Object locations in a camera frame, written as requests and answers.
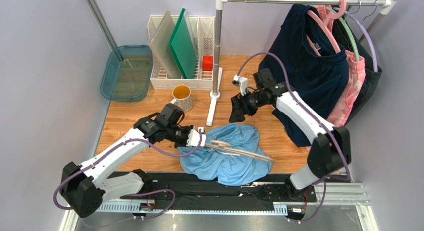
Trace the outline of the beige plastic hanger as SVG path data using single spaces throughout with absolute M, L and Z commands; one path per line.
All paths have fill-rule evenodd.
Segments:
M 237 154 L 237 155 L 250 157 L 250 158 L 260 160 L 260 161 L 264 161 L 264 162 L 268 162 L 268 163 L 274 163 L 275 162 L 275 160 L 273 158 L 270 158 L 268 156 L 257 154 L 257 153 L 250 152 L 250 151 L 245 151 L 245 150 L 233 148 L 231 144 L 224 142 L 224 141 L 211 140 L 210 143 L 205 143 L 205 147 L 213 148 L 215 150 L 224 151 L 224 152 L 228 153 L 229 155 Z

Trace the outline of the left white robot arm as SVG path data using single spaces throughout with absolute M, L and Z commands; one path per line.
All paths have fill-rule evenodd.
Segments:
M 61 183 L 56 188 L 54 204 L 59 204 L 57 196 L 68 203 L 67 209 L 73 210 L 80 218 L 94 213 L 106 201 L 123 196 L 152 193 L 152 180 L 138 169 L 126 175 L 111 178 L 110 175 L 135 155 L 153 148 L 164 140 L 174 143 L 175 147 L 200 148 L 205 136 L 194 126 L 180 126 L 184 111 L 175 104 L 168 103 L 158 113 L 139 119 L 133 127 L 116 143 L 95 157 L 77 165 L 66 164 L 62 170 Z

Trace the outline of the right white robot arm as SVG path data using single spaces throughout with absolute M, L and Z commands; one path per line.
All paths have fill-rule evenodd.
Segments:
M 240 93 L 232 97 L 230 123 L 243 122 L 259 107 L 272 105 L 285 114 L 307 138 L 310 150 L 307 163 L 284 181 L 283 194 L 297 200 L 312 184 L 351 163 L 350 133 L 320 117 L 287 82 L 277 83 L 269 69 L 254 73 L 256 89 L 248 88 L 248 79 L 235 75 L 232 83 Z

